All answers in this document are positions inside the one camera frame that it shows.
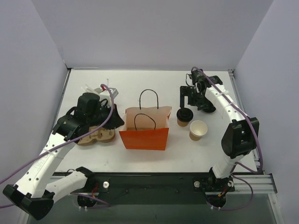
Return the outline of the orange paper bag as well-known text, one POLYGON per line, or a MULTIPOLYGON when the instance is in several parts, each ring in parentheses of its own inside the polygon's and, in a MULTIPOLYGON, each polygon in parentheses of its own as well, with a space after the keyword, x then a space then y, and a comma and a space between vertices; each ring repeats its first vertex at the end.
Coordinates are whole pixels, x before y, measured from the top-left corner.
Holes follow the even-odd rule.
POLYGON ((139 96, 139 106, 125 110, 124 125, 119 128, 119 134, 126 149, 160 151, 166 149, 172 107, 159 106, 157 94, 156 97, 155 107, 142 107, 142 97, 139 96), (155 130, 127 131, 130 127, 149 127, 155 130))

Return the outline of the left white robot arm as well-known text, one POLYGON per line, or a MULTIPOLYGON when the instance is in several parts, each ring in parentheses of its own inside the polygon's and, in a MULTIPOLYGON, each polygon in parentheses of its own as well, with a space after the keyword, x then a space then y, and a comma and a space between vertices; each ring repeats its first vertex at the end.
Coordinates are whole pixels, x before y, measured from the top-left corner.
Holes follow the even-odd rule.
POLYGON ((108 90, 100 94, 83 93, 77 105, 57 120, 38 159, 15 184, 8 184, 3 194, 35 220, 41 220, 64 196, 78 189, 91 191, 95 186, 94 173, 85 167, 58 181, 50 183, 49 180, 70 150, 91 135, 91 127, 112 130, 124 125, 114 98, 108 90))

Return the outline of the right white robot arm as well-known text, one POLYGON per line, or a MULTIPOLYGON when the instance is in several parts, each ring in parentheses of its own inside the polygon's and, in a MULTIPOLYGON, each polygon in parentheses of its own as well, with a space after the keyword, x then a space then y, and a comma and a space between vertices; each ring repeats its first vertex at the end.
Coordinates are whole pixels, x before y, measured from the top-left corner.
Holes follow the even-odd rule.
POLYGON ((207 76, 202 69, 192 67, 186 75, 192 84, 180 87, 180 103, 177 111, 177 124, 187 126, 193 119, 193 112, 185 105, 195 106, 199 111, 213 113, 218 111, 228 127, 221 139, 223 150, 220 160, 212 166, 208 187, 218 190, 224 184, 235 165, 253 149, 260 147, 258 142, 259 121, 249 117, 230 97, 218 76, 207 76))

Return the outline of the brown paper coffee cup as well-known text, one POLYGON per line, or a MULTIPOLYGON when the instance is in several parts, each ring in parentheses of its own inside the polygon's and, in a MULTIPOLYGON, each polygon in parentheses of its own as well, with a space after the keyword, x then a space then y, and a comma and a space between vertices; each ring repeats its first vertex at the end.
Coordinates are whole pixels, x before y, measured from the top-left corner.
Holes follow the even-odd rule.
POLYGON ((179 119, 177 118, 177 124, 181 127, 185 127, 189 124, 192 119, 179 119))

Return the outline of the brown pulp cup carrier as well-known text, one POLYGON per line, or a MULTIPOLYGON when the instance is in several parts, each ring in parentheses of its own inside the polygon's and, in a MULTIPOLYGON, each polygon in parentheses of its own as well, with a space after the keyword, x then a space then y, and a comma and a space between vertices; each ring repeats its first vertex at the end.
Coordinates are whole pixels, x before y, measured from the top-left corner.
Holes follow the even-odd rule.
POLYGON ((137 127, 137 128, 135 128, 135 127, 130 127, 130 128, 127 128, 127 131, 144 131, 144 130, 155 130, 155 128, 149 128, 149 127, 146 127, 146 128, 144 128, 144 127, 137 127))

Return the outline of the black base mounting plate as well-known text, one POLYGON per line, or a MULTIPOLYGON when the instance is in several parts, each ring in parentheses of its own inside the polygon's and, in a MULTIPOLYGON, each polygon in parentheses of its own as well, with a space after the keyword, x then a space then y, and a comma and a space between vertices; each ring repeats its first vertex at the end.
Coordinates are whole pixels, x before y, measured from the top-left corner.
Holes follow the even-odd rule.
POLYGON ((110 205, 195 205, 206 198, 223 205, 235 190, 232 177, 216 179, 209 173, 100 173, 76 190, 94 193, 110 205))

